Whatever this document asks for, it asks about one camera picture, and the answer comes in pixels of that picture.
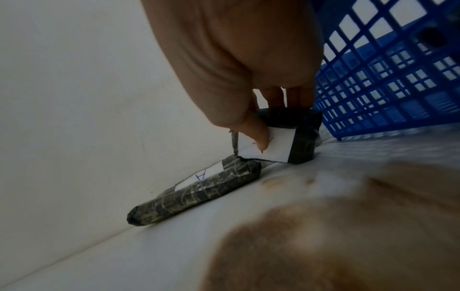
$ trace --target blue plastic basket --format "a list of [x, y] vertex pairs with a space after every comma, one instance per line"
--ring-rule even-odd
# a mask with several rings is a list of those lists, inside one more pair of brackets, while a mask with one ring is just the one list
[[403, 1], [358, 0], [344, 18], [356, 35], [340, 25], [326, 41], [315, 108], [338, 140], [460, 122], [460, 1], [413, 0], [422, 16], [401, 26]]

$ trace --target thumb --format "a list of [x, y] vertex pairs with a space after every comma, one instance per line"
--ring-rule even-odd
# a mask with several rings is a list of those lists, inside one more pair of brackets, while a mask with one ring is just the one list
[[240, 132], [255, 140], [261, 151], [268, 148], [269, 133], [267, 125], [253, 112], [247, 111], [240, 123], [230, 126], [233, 131]]

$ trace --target white surface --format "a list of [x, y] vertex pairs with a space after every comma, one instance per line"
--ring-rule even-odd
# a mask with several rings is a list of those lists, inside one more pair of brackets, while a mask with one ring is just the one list
[[0, 286], [128, 228], [232, 153], [137, 0], [0, 1]]
[[295, 129], [268, 127], [270, 144], [268, 149], [261, 152], [254, 140], [244, 134], [238, 135], [238, 155], [245, 159], [258, 159], [287, 163], [291, 153], [292, 143], [296, 135]]
[[184, 181], [180, 182], [179, 184], [176, 185], [176, 188], [174, 188], [176, 191], [180, 189], [184, 189], [185, 187], [198, 182], [198, 181], [203, 181], [206, 180], [207, 178], [219, 174], [220, 172], [224, 171], [224, 166], [222, 165], [222, 161], [210, 166], [209, 168], [206, 168], [204, 170], [201, 170]]
[[311, 162], [272, 165], [259, 181], [130, 230], [1, 291], [195, 291], [217, 242], [235, 225], [274, 206], [342, 195], [366, 172], [395, 159], [460, 167], [460, 133], [327, 143]]

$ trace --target white paper label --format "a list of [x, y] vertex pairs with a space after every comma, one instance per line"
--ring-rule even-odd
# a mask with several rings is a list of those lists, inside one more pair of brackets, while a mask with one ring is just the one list
[[239, 134], [238, 155], [245, 159], [259, 159], [287, 163], [296, 130], [291, 128], [269, 127], [268, 131], [270, 133], [270, 144], [264, 153], [260, 152], [253, 139], [245, 136], [244, 134]]
[[177, 190], [183, 189], [197, 181], [206, 180], [207, 178], [215, 174], [219, 174], [220, 172], [223, 172], [223, 171], [224, 171], [224, 166], [222, 165], [222, 161], [220, 161], [217, 164], [210, 166], [209, 168], [206, 168], [198, 173], [195, 173], [194, 175], [191, 175], [184, 181], [177, 184], [174, 190], [177, 191]]

